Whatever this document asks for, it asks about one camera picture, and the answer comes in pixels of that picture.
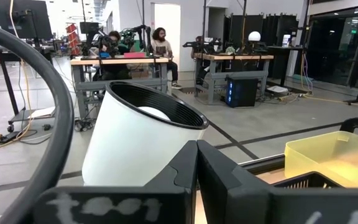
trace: man with long hair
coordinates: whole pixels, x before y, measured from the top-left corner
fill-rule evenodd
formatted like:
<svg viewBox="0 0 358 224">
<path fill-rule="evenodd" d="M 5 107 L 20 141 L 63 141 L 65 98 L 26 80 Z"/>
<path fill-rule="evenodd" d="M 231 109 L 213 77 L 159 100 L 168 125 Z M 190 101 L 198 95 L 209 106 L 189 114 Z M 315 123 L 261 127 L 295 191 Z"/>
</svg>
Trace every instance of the man with long hair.
<svg viewBox="0 0 358 224">
<path fill-rule="evenodd" d="M 153 33 L 152 47 L 155 55 L 162 55 L 169 58 L 167 69 L 172 71 L 172 88 L 181 89 L 178 85 L 178 65 L 172 61 L 173 54 L 171 45 L 165 40 L 165 29 L 162 27 L 157 28 Z"/>
</svg>

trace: yellow cable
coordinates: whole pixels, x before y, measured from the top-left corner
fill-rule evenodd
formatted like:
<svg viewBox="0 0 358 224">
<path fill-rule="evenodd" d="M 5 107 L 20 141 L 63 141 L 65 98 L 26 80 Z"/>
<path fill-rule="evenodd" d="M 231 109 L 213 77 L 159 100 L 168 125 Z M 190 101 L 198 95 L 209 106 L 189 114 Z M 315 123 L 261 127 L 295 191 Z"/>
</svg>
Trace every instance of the yellow cable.
<svg viewBox="0 0 358 224">
<path fill-rule="evenodd" d="M 12 22 L 12 26 L 13 26 L 13 30 L 15 32 L 15 35 L 17 38 L 19 38 L 19 35 L 17 35 L 17 31 L 16 31 L 16 27 L 15 27 L 15 24 L 13 23 L 13 18 L 12 18 L 12 11 L 13 11 L 13 2 L 14 0 L 11 0 L 11 6 L 9 8 L 9 15 L 11 17 L 11 22 Z M 22 69 L 24 71 L 24 76 L 25 76 L 25 85 L 26 85 L 26 88 L 27 88 L 27 101 L 29 103 L 29 110 L 31 110 L 31 103 L 30 103 L 30 90 L 29 90 L 29 80 L 28 80 L 28 76 L 27 76 L 27 73 L 25 72 L 25 68 L 24 68 L 24 61 L 23 59 L 21 59 L 21 66 L 22 66 Z M 30 113 L 30 118 L 29 118 L 29 123 L 28 125 L 24 128 L 25 131 L 22 130 L 21 134 L 17 135 L 16 138 L 10 142 L 7 142 L 5 144 L 2 144 L 0 145 L 0 148 L 1 147 L 4 147 L 4 146 L 7 146 L 9 144 L 12 144 L 13 142 L 15 141 L 18 141 L 20 140 L 21 137 L 23 137 L 25 134 L 27 134 L 28 130 L 30 129 L 30 126 L 31 126 L 31 122 L 33 121 L 33 117 Z"/>
</svg>

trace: concrete floor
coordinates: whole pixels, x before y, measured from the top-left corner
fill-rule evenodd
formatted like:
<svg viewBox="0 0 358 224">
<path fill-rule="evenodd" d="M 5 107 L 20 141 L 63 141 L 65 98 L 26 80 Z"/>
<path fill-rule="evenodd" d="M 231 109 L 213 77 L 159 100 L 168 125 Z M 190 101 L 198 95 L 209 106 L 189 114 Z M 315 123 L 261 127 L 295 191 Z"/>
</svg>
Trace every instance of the concrete floor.
<svg viewBox="0 0 358 224">
<path fill-rule="evenodd" d="M 58 58 L 55 67 L 65 74 L 66 83 L 71 86 L 70 64 L 67 58 Z M 19 91 L 19 67 L 9 67 L 8 72 L 15 90 L 19 108 L 24 103 Z M 53 106 L 52 95 L 41 78 L 26 68 L 29 76 L 30 102 L 32 108 Z M 25 81 L 21 79 L 21 87 L 26 90 Z M 287 85 L 301 88 L 297 80 L 288 78 Z M 180 84 L 192 86 L 193 73 L 180 73 Z M 315 82 L 314 96 L 336 100 L 350 100 L 356 97 L 357 90 L 350 90 L 344 86 L 330 83 Z M 347 118 L 358 117 L 358 106 L 347 106 L 339 103 L 317 101 L 301 98 L 286 105 L 274 104 L 276 101 L 257 103 L 255 108 L 231 109 L 218 100 L 214 106 L 202 104 L 206 102 L 206 95 L 200 94 L 197 100 L 193 95 L 187 95 L 173 90 L 172 93 L 183 101 L 194 106 L 211 121 L 203 139 L 216 146 L 221 152 L 237 163 L 252 160 L 251 157 L 266 157 L 284 152 L 285 143 L 295 139 L 307 138 L 319 134 L 337 131 L 339 123 Z M 13 115 L 9 95 L 0 68 L 0 133 L 6 134 L 7 120 Z M 32 129 L 36 129 L 37 138 L 50 131 L 43 131 L 43 124 L 53 124 L 53 119 L 36 120 Z M 92 130 L 75 132 L 71 144 L 70 155 L 67 160 L 64 179 L 59 185 L 82 185 L 80 170 L 92 135 Z M 0 148 L 0 215 L 18 196 L 26 181 L 30 179 L 41 157 L 47 142 L 32 146 L 15 142 Z"/>
</svg>

